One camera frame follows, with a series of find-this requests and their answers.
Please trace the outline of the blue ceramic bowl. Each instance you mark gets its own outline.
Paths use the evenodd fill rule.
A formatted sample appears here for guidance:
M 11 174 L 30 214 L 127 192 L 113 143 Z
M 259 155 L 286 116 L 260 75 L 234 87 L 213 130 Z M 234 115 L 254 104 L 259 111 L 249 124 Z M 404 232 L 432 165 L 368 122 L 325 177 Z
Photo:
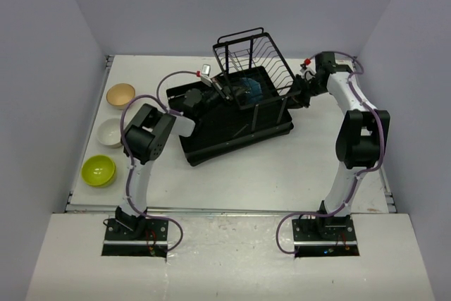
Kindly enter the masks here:
M 251 78 L 242 78 L 240 83 L 245 91 L 242 95 L 244 104 L 254 104 L 262 100 L 263 94 L 259 82 Z

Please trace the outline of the black drip tray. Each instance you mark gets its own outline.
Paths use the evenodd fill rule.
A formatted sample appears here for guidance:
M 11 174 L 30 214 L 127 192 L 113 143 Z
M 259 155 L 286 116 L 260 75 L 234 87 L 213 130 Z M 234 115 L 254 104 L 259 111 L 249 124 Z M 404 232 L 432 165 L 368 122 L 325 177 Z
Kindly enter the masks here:
M 168 105 L 195 122 L 180 143 L 187 162 L 197 166 L 217 156 L 286 135 L 294 128 L 281 99 L 240 110 L 198 81 L 166 90 Z

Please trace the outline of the black wire dish rack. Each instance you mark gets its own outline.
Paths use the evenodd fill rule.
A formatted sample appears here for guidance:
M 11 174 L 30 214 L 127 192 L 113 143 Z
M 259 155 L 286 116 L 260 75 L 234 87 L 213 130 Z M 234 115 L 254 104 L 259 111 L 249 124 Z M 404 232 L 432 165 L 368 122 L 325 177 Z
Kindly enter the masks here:
M 240 110 L 278 99 L 288 109 L 289 98 L 300 93 L 295 74 L 271 35 L 262 27 L 220 36 L 213 45 L 213 52 L 223 87 L 229 87 L 229 78 L 238 77 L 251 78 L 261 85 L 263 98 L 254 104 L 238 102 L 230 91 L 234 105 Z

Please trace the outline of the beige bird painted bowl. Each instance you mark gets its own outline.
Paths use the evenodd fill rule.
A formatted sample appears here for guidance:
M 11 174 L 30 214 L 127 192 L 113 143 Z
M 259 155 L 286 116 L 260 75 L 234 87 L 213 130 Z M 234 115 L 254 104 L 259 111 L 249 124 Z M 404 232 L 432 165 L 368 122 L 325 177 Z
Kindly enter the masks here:
M 135 88 L 128 83 L 113 85 L 106 93 L 107 103 L 115 109 L 124 109 L 135 98 Z

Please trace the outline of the white speckled ceramic bowl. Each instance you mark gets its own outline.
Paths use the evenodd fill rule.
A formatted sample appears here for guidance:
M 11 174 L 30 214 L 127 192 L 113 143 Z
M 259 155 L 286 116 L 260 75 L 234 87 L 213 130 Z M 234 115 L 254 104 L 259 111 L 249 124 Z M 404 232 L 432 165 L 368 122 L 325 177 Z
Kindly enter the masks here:
M 112 149 L 121 146 L 120 122 L 119 118 L 109 118 L 99 125 L 96 136 L 102 146 Z

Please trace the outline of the lime green bowl front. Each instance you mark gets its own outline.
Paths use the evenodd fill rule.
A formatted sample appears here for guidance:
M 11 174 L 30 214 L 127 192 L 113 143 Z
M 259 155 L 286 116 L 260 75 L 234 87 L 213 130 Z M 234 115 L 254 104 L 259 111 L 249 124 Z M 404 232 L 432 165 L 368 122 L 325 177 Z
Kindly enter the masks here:
M 116 179 L 116 163 L 107 155 L 91 156 L 82 165 L 80 175 L 88 186 L 104 188 Z

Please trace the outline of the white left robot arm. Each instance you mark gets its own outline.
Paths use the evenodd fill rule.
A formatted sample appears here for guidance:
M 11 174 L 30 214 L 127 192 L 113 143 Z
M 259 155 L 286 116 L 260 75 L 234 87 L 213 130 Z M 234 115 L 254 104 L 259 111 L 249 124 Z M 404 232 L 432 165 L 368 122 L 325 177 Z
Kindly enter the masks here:
M 139 99 L 151 99 L 159 108 L 143 104 L 132 120 L 125 125 L 127 110 Z M 216 89 L 208 92 L 188 90 L 184 96 L 187 103 L 182 111 L 165 106 L 151 94 L 137 95 L 123 109 L 120 120 L 121 144 L 130 159 L 125 183 L 124 202 L 115 211 L 115 221 L 122 232 L 132 240 L 140 239 L 146 232 L 146 222 L 153 217 L 147 214 L 147 188 L 152 166 L 161 155 L 169 135 L 190 138 L 196 129 L 195 119 L 224 105 Z

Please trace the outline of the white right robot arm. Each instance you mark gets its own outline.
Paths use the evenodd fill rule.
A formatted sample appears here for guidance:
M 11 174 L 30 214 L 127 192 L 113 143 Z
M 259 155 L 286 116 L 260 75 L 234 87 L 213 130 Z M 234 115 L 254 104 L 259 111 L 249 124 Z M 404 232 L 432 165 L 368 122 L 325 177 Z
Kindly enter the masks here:
M 329 93 L 344 115 L 335 142 L 339 166 L 333 186 L 318 211 L 302 212 L 297 220 L 300 233 L 308 239 L 347 239 L 354 196 L 364 176 L 381 167 L 390 126 L 390 114 L 377 109 L 359 87 L 363 66 L 352 70 L 337 63 L 335 55 L 334 51 L 317 53 L 301 65 L 299 102 L 307 105 L 312 97 Z

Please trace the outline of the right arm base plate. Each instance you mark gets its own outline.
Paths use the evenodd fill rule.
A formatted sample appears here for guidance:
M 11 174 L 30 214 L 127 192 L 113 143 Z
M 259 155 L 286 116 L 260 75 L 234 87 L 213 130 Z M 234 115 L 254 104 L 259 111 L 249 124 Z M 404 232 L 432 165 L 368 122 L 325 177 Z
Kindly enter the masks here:
M 353 220 L 348 217 L 293 219 L 294 256 L 358 257 Z

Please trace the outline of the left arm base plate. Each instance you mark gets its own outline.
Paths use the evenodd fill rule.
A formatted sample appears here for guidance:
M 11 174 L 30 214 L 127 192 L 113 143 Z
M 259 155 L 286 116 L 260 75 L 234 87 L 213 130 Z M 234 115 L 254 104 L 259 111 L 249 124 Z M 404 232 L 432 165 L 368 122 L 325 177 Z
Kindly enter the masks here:
M 133 231 L 113 218 L 105 219 L 103 224 L 106 226 L 103 257 L 167 258 L 168 221 L 145 219 Z

